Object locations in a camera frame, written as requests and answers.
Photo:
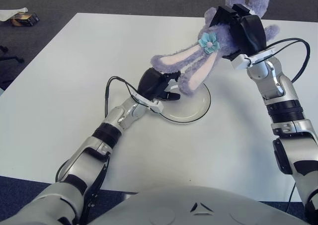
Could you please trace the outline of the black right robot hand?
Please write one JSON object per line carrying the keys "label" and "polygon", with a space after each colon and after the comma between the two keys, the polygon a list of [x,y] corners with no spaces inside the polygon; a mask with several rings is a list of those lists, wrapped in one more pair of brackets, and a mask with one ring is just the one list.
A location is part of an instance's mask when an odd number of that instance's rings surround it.
{"label": "black right robot hand", "polygon": [[221,57],[233,61],[238,55],[252,56],[266,48],[266,36],[258,15],[240,3],[219,6],[209,25],[217,34]]}

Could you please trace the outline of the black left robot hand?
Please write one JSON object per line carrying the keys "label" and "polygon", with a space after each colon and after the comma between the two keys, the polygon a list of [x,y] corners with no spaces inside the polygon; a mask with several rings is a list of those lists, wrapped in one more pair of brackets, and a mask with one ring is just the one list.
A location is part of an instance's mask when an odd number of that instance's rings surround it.
{"label": "black left robot hand", "polygon": [[166,91],[166,88],[171,80],[177,82],[180,75],[180,71],[162,74],[154,68],[149,68],[141,77],[137,92],[148,100],[177,101],[180,94]]}

